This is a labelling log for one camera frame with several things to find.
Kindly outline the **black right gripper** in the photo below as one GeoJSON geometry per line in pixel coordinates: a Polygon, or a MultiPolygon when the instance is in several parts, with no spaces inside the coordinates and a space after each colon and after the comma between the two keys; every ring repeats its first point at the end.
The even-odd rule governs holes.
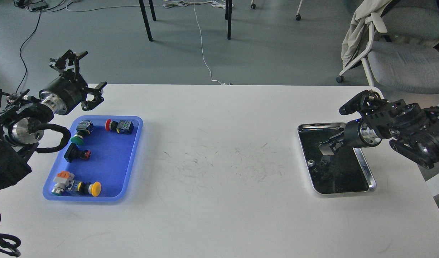
{"type": "Polygon", "coordinates": [[[341,147],[375,147],[382,142],[375,131],[362,120],[352,120],[345,125],[343,134],[335,134],[318,145],[323,155],[335,155],[341,147]]]}

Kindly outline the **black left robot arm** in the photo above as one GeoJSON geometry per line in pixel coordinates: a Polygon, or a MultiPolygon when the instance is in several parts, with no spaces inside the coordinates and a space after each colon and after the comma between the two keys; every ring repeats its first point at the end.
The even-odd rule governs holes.
{"type": "Polygon", "coordinates": [[[69,142],[69,129],[51,120],[55,114],[67,115],[77,105],[89,111],[103,102],[106,82],[88,87],[80,74],[79,62],[87,51],[67,50],[50,60],[58,72],[38,97],[29,90],[7,93],[0,89],[0,190],[16,185],[32,172],[28,160],[33,153],[55,153],[69,142]]]}

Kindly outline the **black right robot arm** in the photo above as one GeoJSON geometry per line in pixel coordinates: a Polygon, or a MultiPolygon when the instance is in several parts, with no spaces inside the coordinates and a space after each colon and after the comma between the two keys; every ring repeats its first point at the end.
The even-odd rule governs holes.
{"type": "Polygon", "coordinates": [[[361,118],[322,142],[322,154],[334,155],[342,146],[375,147],[388,139],[395,152],[424,168],[431,169],[439,162],[439,107],[422,109],[402,99],[389,102],[373,90],[364,90],[339,108],[341,115],[355,112],[361,118]]]}

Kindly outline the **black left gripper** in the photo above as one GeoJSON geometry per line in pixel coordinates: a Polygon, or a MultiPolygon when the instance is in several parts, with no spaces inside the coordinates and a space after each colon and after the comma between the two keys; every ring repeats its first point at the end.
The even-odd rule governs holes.
{"type": "Polygon", "coordinates": [[[50,59],[49,66],[60,76],[46,89],[41,90],[38,96],[41,103],[49,107],[54,114],[67,115],[79,103],[82,110],[90,111],[104,101],[102,94],[107,82],[101,82],[95,88],[90,88],[85,80],[79,80],[79,61],[87,54],[88,51],[76,53],[69,49],[58,59],[50,59]],[[61,77],[66,75],[67,71],[74,73],[74,79],[61,77]],[[87,95],[92,95],[92,100],[87,101],[87,95]]]}

